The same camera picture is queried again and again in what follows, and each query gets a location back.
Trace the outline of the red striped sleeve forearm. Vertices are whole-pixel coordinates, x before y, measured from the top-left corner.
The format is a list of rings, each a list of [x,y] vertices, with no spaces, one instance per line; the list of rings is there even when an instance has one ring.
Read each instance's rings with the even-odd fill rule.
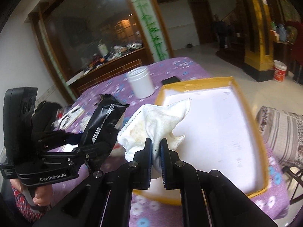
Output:
[[[45,213],[34,213],[25,196],[20,193],[14,186],[11,187],[13,190],[17,209],[29,222],[36,222],[45,215]]]

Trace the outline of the person's left hand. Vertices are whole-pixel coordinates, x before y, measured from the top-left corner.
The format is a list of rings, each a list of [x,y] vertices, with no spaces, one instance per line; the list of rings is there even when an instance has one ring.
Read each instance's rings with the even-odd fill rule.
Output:
[[[16,188],[24,196],[31,196],[27,193],[27,187],[24,186],[19,179],[10,179],[11,185]],[[30,203],[34,203],[39,207],[45,207],[50,205],[53,197],[52,185],[46,185],[37,187],[34,193],[34,197],[30,200]]]

